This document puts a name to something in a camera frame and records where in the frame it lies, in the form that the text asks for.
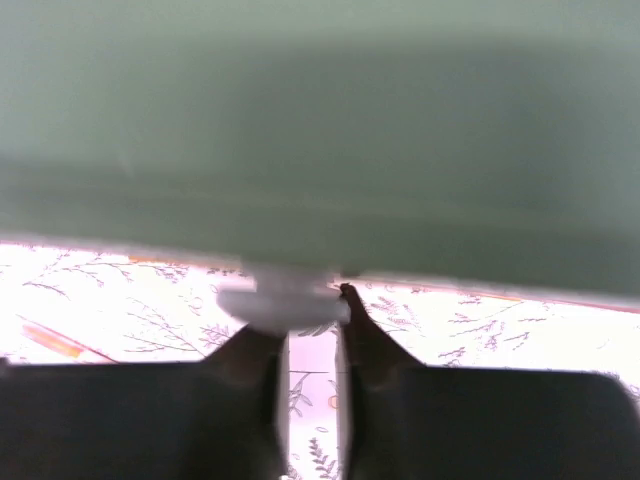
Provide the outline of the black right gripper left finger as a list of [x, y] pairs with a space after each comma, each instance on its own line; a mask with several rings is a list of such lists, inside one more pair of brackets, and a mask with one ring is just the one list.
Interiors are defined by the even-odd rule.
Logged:
[[1, 366], [5, 479], [277, 479], [285, 339], [196, 362]]

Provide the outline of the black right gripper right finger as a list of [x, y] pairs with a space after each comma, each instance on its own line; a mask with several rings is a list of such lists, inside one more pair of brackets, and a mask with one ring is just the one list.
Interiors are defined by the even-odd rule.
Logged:
[[568, 371], [432, 367], [340, 288], [347, 479], [635, 479], [639, 415], [623, 385]]

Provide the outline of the red drawer box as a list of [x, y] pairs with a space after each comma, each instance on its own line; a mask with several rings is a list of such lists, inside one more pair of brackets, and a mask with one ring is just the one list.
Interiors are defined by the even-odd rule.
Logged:
[[[225, 277], [229, 280], [239, 278], [245, 284], [256, 282], [256, 275], [251, 268], [246, 269], [239, 263], [211, 258], [189, 257], [186, 259], [174, 259], [164, 253], [157, 252], [145, 255], [139, 253], [126, 255], [122, 252], [111, 250], [94, 251], [87, 248], [62, 248], [51, 245], [8, 241], [1, 243], [1, 267], [6, 269], [16, 264], [18, 257], [20, 255], [26, 255], [26, 253], [40, 256], [40, 259], [34, 263], [34, 266], [40, 271], [36, 280], [38, 283], [42, 283], [45, 277], [56, 275], [62, 271], [88, 271], [100, 265], [117, 268], [121, 271], [125, 271], [127, 268], [135, 265], [157, 271], [164, 271], [166, 269], [180, 271], [200, 269], [209, 275]], [[387, 290], [392, 290], [395, 287], [407, 286], [414, 291], [420, 292], [456, 292], [471, 297], [494, 298], [512, 302], [531, 300], [554, 304], [579, 305], [634, 314], [639, 312], [639, 301], [637, 299], [620, 299], [606, 297], [600, 294], [525, 289], [522, 287], [496, 284], [473, 284], [441, 278], [404, 278], [368, 272], [354, 275], [332, 274], [327, 280], [335, 284], [339, 282], [362, 284], [366, 288], [383, 286]]]

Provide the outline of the orange pen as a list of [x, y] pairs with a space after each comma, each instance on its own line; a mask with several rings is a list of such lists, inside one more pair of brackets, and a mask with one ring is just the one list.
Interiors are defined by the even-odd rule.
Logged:
[[21, 333], [30, 341], [47, 350], [70, 360], [73, 363], [84, 364], [115, 364], [116, 360], [108, 355], [64, 335], [52, 328], [35, 322], [26, 322], [21, 327]]

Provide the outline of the green drawer box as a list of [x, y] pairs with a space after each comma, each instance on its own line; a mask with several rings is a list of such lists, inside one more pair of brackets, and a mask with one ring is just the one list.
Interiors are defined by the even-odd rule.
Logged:
[[1, 235], [639, 296], [635, 1], [5, 1]]

